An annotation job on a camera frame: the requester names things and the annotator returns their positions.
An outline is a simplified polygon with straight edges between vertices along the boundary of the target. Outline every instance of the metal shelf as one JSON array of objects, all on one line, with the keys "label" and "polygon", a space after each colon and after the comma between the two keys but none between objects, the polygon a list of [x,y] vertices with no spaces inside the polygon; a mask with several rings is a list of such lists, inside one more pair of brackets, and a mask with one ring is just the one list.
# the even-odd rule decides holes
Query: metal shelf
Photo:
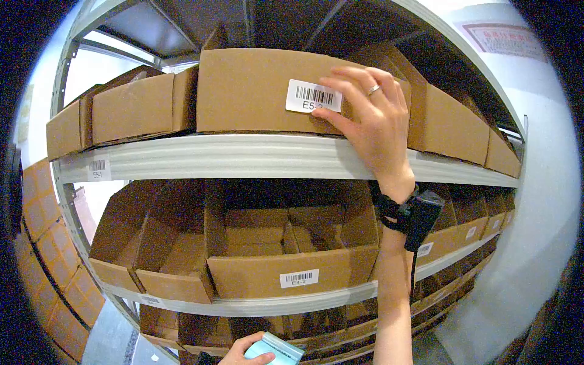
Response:
[{"label": "metal shelf", "polygon": [[[212,134],[131,142],[53,163],[60,183],[88,181],[88,163],[109,160],[113,180],[180,178],[374,179],[348,140],[294,134]],[[417,181],[516,187],[510,176],[408,150]]]},{"label": "metal shelf", "polygon": [[[500,232],[492,234],[484,239],[465,246],[434,262],[416,268],[416,280],[420,281],[438,271],[452,265],[454,262],[469,255]],[[312,311],[320,311],[357,303],[363,300],[377,297],[377,281],[371,281],[356,287],[327,291],[324,293],[309,294],[303,296],[289,296],[262,299],[215,299],[213,304],[188,303],[178,300],[168,300],[139,294],[133,291],[103,285],[105,292],[131,301],[163,308],[171,311],[216,315],[221,317],[269,317],[274,315],[298,314]],[[158,303],[144,299],[154,298]]]},{"label": "metal shelf", "polygon": [[[387,0],[376,0],[376,2],[386,2]],[[493,88],[499,94],[503,103],[509,109],[513,120],[515,121],[515,125],[519,130],[522,139],[525,141],[527,138],[527,134],[525,133],[525,128],[521,123],[521,119],[515,111],[511,100],[503,90],[503,86],[499,83],[491,69],[486,65],[486,63],[482,60],[481,56],[479,56],[478,52],[460,35],[454,28],[452,28],[448,23],[442,20],[442,18],[432,11],[430,11],[427,7],[420,4],[417,0],[392,0],[396,4],[402,6],[403,8],[409,10],[413,14],[417,15],[421,19],[423,19],[426,23],[430,24],[434,27],[438,32],[440,32],[444,37],[450,40],[458,49],[462,51],[471,61],[472,63],[477,66],[479,71],[486,77],[486,79],[491,83]]]}]

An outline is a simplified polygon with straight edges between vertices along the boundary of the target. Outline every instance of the hand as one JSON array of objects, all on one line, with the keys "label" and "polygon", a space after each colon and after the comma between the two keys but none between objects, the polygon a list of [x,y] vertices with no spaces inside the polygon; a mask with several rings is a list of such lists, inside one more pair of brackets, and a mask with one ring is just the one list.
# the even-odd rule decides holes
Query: hand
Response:
[{"label": "hand", "polygon": [[257,332],[253,335],[236,340],[227,355],[225,355],[223,360],[219,362],[219,365],[267,365],[271,363],[276,358],[276,355],[272,352],[262,354],[251,360],[244,357],[244,353],[251,345],[260,341],[263,334],[264,332]]},{"label": "hand", "polygon": [[[320,83],[341,92],[360,123],[330,109],[315,109],[312,115],[340,130],[375,175],[381,191],[403,203],[415,187],[415,178],[406,151],[409,120],[401,86],[390,73],[372,67],[333,67],[331,73]],[[375,85],[381,88],[368,97]]]}]

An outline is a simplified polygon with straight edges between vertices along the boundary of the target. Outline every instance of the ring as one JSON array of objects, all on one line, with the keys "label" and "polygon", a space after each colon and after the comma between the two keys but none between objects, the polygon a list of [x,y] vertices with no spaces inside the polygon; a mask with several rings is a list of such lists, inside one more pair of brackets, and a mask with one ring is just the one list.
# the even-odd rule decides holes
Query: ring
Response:
[{"label": "ring", "polygon": [[367,96],[371,96],[372,93],[374,93],[375,91],[377,91],[380,88],[379,85],[375,85],[374,87],[372,87],[371,89],[369,89],[369,92],[367,93]]}]

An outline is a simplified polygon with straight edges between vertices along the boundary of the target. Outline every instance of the finger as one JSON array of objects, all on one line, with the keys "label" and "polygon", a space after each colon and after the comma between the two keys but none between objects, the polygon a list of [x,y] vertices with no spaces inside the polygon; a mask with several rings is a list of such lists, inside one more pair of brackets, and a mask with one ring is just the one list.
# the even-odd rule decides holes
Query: finger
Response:
[{"label": "finger", "polygon": [[353,110],[355,110],[359,117],[363,118],[365,115],[374,111],[374,106],[371,104],[371,101],[349,81],[334,77],[322,77],[320,83],[323,86],[342,93],[349,103],[351,103]]},{"label": "finger", "polygon": [[395,81],[395,91],[396,93],[398,93],[398,100],[399,100],[399,106],[402,108],[402,110],[404,111],[408,111],[408,104],[405,102],[405,95],[404,95],[404,91],[401,88],[401,84],[397,81]]},{"label": "finger", "polygon": [[333,112],[331,109],[323,107],[314,109],[312,115],[325,119],[347,137],[354,135],[355,129],[358,128],[355,122],[343,117],[337,112]]},{"label": "finger", "polygon": [[241,353],[246,352],[251,345],[253,345],[257,341],[262,340],[264,333],[265,332],[257,332],[257,333],[254,333],[253,335],[249,335],[249,336],[246,336],[246,337],[243,337],[243,338],[236,340],[233,343],[233,346],[231,346],[231,350],[233,350],[235,352],[241,352]]},{"label": "finger", "polygon": [[385,72],[381,69],[374,67],[367,67],[365,71],[368,72],[381,86],[383,94],[385,94],[387,100],[393,105],[398,106],[399,100],[397,99],[397,91],[395,89],[394,77],[389,72]]},{"label": "finger", "polygon": [[373,76],[364,69],[355,67],[333,67],[331,68],[331,72],[337,76],[356,80],[363,89],[363,93],[373,102],[373,105],[381,107],[388,104],[383,92],[373,92],[371,95],[368,94],[369,90],[378,85],[378,83]]},{"label": "finger", "polygon": [[267,365],[274,361],[276,355],[273,352],[266,352],[258,357],[254,357],[251,360],[245,362],[245,365]]}]

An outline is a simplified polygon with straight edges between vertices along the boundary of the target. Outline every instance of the wrist-mounted barcode scanner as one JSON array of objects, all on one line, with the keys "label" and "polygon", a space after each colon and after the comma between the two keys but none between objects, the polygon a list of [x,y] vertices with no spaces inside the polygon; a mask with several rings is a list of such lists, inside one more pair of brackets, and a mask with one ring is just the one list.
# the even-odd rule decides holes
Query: wrist-mounted barcode scanner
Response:
[{"label": "wrist-mounted barcode scanner", "polygon": [[430,190],[418,194],[416,189],[402,205],[394,202],[387,195],[381,194],[377,200],[381,212],[381,222],[389,229],[407,235],[404,248],[413,252],[412,276],[410,278],[410,296],[413,294],[414,274],[418,249],[434,227],[442,212],[445,201]]}]

